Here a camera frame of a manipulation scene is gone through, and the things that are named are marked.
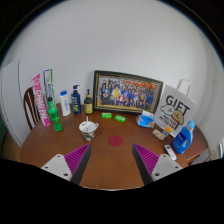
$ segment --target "group photo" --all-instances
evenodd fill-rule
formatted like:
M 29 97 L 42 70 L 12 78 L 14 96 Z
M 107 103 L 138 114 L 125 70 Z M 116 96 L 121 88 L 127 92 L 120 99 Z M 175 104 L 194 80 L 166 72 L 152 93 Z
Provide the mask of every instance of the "group photo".
M 120 77 L 99 76 L 97 106 L 153 112 L 159 84 Z

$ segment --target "green soap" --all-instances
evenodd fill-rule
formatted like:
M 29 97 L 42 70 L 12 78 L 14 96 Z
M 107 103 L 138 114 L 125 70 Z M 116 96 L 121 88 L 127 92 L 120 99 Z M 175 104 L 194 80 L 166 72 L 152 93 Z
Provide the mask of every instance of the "green soap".
M 112 114 L 111 113 L 101 113 L 102 118 L 111 118 Z
M 115 119 L 116 121 L 125 122 L 126 117 L 122 117 L 122 116 L 117 115 L 117 116 L 115 116 L 114 119 Z

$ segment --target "bottle cap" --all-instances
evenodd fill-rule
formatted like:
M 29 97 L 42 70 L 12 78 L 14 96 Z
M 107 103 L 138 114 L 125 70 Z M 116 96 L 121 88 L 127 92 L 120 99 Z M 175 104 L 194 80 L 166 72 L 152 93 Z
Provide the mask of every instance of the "bottle cap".
M 187 129 L 188 129 L 189 131 L 193 131 L 195 125 L 196 125 L 196 123 L 195 123 L 193 120 L 191 120 L 191 121 L 189 121 L 189 123 L 187 124 Z
M 52 101 L 52 97 L 49 96 L 49 97 L 47 98 L 47 101 L 48 101 L 48 102 Z
M 61 96 L 67 95 L 67 91 L 66 91 L 66 90 L 61 91 L 61 92 L 60 92 L 60 95 L 61 95 Z
M 90 93 L 89 93 L 89 89 L 87 89 L 87 94 L 86 94 L 86 98 L 91 98 L 91 95 L 90 95 Z
M 73 86 L 73 89 L 77 89 L 77 86 L 79 86 L 79 85 L 74 85 L 74 86 Z

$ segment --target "white bottle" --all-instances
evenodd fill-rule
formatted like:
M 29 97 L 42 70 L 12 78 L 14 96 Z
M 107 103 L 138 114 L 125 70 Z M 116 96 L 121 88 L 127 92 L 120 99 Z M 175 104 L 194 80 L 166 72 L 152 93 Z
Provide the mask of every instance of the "white bottle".
M 68 93 L 66 90 L 60 92 L 62 115 L 67 116 L 71 113 Z

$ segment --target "plastic bottle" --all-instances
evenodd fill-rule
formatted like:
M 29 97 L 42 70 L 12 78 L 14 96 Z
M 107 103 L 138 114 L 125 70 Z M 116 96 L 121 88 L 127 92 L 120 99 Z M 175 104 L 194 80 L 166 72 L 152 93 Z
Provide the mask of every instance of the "plastic bottle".
M 57 109 L 56 105 L 54 104 L 52 97 L 48 97 L 47 100 L 48 100 L 48 105 L 49 105 L 48 113 L 50 115 L 51 121 L 54 124 L 54 130 L 59 132 L 62 130 L 62 125 L 59 122 L 58 109 Z
M 178 154 L 183 154 L 191 145 L 195 125 L 196 124 L 193 120 L 189 121 L 189 123 L 183 127 L 178 135 L 173 139 L 172 143 Z
M 86 114 L 91 114 L 93 112 L 93 99 L 89 93 L 89 89 L 87 89 L 86 99 L 84 101 L 84 108 Z
M 62 115 L 67 116 L 71 113 L 69 106 L 68 93 L 66 90 L 60 92 Z
M 81 114 L 81 102 L 80 102 L 80 94 L 77 91 L 77 86 L 79 85 L 74 85 L 73 86 L 73 93 L 71 94 L 71 99 L 72 99 L 72 110 L 74 114 Z

